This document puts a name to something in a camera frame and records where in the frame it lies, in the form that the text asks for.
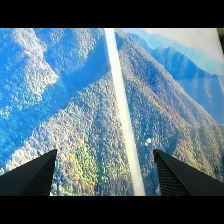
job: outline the white pole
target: white pole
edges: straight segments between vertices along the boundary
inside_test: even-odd
[[[134,133],[131,125],[131,118],[121,72],[114,28],[104,28],[104,30],[134,194],[135,196],[145,196],[144,184],[135,145]]]

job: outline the sky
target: sky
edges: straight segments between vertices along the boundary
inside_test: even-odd
[[[151,34],[160,34],[186,46],[199,48],[224,62],[216,28],[143,28]]]

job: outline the mountain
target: mountain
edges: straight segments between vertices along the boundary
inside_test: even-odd
[[[138,35],[145,40],[148,46],[152,49],[172,47],[176,51],[190,58],[197,67],[209,72],[210,74],[224,76],[224,62],[213,58],[201,49],[184,46],[183,44],[163,37],[162,35],[147,33],[143,29],[124,28],[123,30],[127,33]]]
[[[103,30],[0,32],[0,172],[57,148],[53,195],[131,195]],[[223,181],[224,127],[141,46],[116,39],[146,194],[158,187],[154,148]]]
[[[214,119],[224,123],[224,78],[198,68],[188,57],[174,48],[151,49],[146,41],[135,34],[129,37],[149,52],[188,95],[202,105]]]

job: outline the black triangular object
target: black triangular object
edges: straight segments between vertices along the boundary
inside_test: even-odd
[[[224,184],[184,162],[154,150],[162,196],[224,196]]]
[[[57,150],[0,176],[0,195],[49,196]]]

